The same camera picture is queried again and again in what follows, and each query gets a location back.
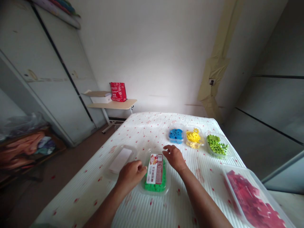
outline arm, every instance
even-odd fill
[[[200,227],[232,227],[226,216],[188,168],[181,151],[174,145],[167,145],[164,149],[168,149],[168,151],[163,151],[164,156],[170,165],[178,172],[186,186]]]
[[[143,167],[140,160],[127,163],[120,171],[116,185],[87,221],[84,228],[111,227],[119,205],[146,173],[147,167]]]

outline hand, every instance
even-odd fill
[[[163,151],[163,155],[167,158],[170,165],[180,173],[182,170],[188,168],[183,158],[181,151],[176,148],[175,145],[166,145],[164,149],[168,149],[168,151]]]
[[[147,167],[142,165],[141,160],[127,163],[119,172],[115,187],[121,188],[128,194],[146,175]]]

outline clear plastic tray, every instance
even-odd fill
[[[217,136],[220,138],[220,142],[221,143],[224,143],[226,145],[229,145],[228,148],[227,148],[227,154],[226,155],[223,155],[223,154],[218,154],[218,153],[215,153],[212,151],[208,141],[207,141],[207,137],[208,135],[214,135],[214,136]],[[206,139],[206,145],[208,147],[208,152],[213,156],[213,157],[216,157],[216,158],[219,158],[219,159],[228,159],[228,158],[231,158],[231,157],[235,157],[235,152],[234,152],[234,148],[232,147],[232,145],[230,144],[230,142],[227,140],[226,136],[220,134],[220,133],[216,133],[216,132],[205,132],[205,139]]]
[[[170,124],[169,126],[169,131],[168,131],[168,139],[170,141],[170,143],[176,143],[176,144],[182,144],[184,142],[184,137],[185,137],[185,126],[180,124],[180,123],[172,123]],[[172,139],[170,138],[170,131],[173,130],[173,129],[181,129],[183,132],[181,133],[181,137],[183,139]]]
[[[287,228],[295,228],[295,226],[292,224],[292,222],[289,220],[289,218],[286,216],[284,211],[280,208],[278,203],[272,198],[272,196],[269,194],[268,190],[264,187],[264,185],[261,183],[261,181],[257,178],[257,176],[249,169],[232,166],[223,164],[222,166],[223,174],[224,174],[224,182],[226,185],[226,188],[229,192],[229,195],[231,199],[233,200],[233,206],[237,213],[237,215],[241,218],[241,220],[249,227],[256,228],[256,227],[262,227],[259,226],[260,223],[266,223],[266,221],[271,221],[282,219],[285,222],[285,226]],[[238,186],[237,183],[234,181],[230,181],[228,179],[227,173],[230,171],[234,171],[235,175],[240,174],[242,177],[239,177],[240,181],[244,181],[244,188],[241,188],[242,185],[240,184]],[[244,197],[244,194],[248,194],[249,199],[255,199],[255,200],[246,200]],[[269,227],[280,227],[279,225],[273,223]]]
[[[147,150],[147,157],[145,159],[145,162],[143,162],[143,166],[149,167],[151,154],[162,154],[162,151],[149,148]],[[143,179],[141,180],[141,182],[138,184],[138,189],[139,189],[140,192],[142,192],[143,194],[155,195],[155,196],[163,196],[163,195],[167,194],[167,192],[169,191],[169,188],[170,188],[170,179],[169,179],[169,175],[168,175],[168,165],[169,165],[169,163],[168,163],[167,159],[165,158],[165,156],[163,156],[163,161],[165,161],[164,168],[166,170],[165,190],[162,191],[162,192],[153,192],[153,191],[146,190],[145,189],[145,183],[146,183],[146,180],[147,180],[147,176],[144,176]]]
[[[200,135],[200,141],[199,142],[191,142],[190,140],[187,139],[187,131],[192,131],[194,128],[197,128],[199,130],[199,135]],[[185,125],[185,141],[186,144],[192,148],[198,149],[200,146],[203,146],[205,144],[204,140],[204,134],[201,128],[193,125]]]
[[[126,161],[126,164],[127,164],[128,162],[134,161],[135,158],[137,157],[138,151],[137,151],[134,147],[132,147],[132,146],[126,146],[126,145],[125,145],[125,146],[119,146],[119,147],[117,147],[116,150],[113,152],[113,156],[111,157],[111,160],[109,161],[108,166],[105,168],[105,173],[104,173],[104,175],[105,175],[106,178],[111,179],[111,180],[113,180],[113,181],[117,181],[118,175],[119,175],[119,174],[112,173],[112,172],[109,170],[109,167],[110,167],[110,165],[112,164],[112,162],[114,161],[114,159],[117,157],[117,155],[119,155],[119,153],[121,152],[121,150],[122,150],[123,148],[132,150],[132,153],[131,153],[130,157],[129,157],[128,160]]]

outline wooden tabletop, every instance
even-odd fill
[[[100,103],[92,103],[89,104],[88,108],[109,108],[109,109],[130,109],[135,102],[137,102],[136,99],[127,99],[125,102],[119,102],[119,101],[111,101],[107,104],[100,104]]]

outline floor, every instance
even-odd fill
[[[292,223],[304,227],[304,195],[269,191]]]
[[[0,227],[29,227],[44,207],[114,133],[95,132],[75,148],[58,154],[32,171],[42,183],[16,180],[0,192]],[[304,227],[304,196],[270,191],[296,227]]]

